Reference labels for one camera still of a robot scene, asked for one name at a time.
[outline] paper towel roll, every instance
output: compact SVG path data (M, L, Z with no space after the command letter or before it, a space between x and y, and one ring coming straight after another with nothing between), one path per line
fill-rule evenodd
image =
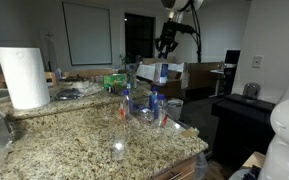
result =
M50 102L38 48L0 47L0 63L15 109L32 109Z

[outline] monitor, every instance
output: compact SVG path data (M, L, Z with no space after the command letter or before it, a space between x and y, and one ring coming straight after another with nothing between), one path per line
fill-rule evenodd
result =
M225 64L237 64L238 58L240 57L240 50L227 50L225 57Z

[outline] outlet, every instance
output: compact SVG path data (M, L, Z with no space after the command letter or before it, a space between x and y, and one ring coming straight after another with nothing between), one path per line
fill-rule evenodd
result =
M254 56L252 68L261 68L263 56Z

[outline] kitchen counter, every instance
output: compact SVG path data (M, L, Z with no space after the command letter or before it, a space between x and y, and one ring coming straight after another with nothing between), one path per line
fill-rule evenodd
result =
M172 120L157 128L118 114L62 113L12 145L0 179L151 179L208 147L184 130Z
M55 95L61 88L50 89L50 95ZM132 91L132 98L139 99L148 97L150 91L141 84L138 88ZM0 103L0 110L5 114L10 115L12 120L22 120L34 117L41 117L61 112L74 111L91 106L100 106L111 103L118 103L122 101L122 96L111 94L107 91L101 91L92 95L83 96L83 98L71 101L51 101L49 104L30 110L16 110L13 108L10 100Z

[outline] bottle cap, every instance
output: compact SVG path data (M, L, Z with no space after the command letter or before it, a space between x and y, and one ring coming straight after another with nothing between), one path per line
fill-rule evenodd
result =
M158 91L158 87L157 86L153 86L152 87L152 91L156 91L157 92Z
M165 95L164 95L164 94L159 94L159 95L157 96L157 99L158 99L158 100L164 100L164 99L165 99Z
M125 89L125 90L123 91L123 93L124 93L124 95L129 95L129 94L130 94L130 91L127 90L127 89Z

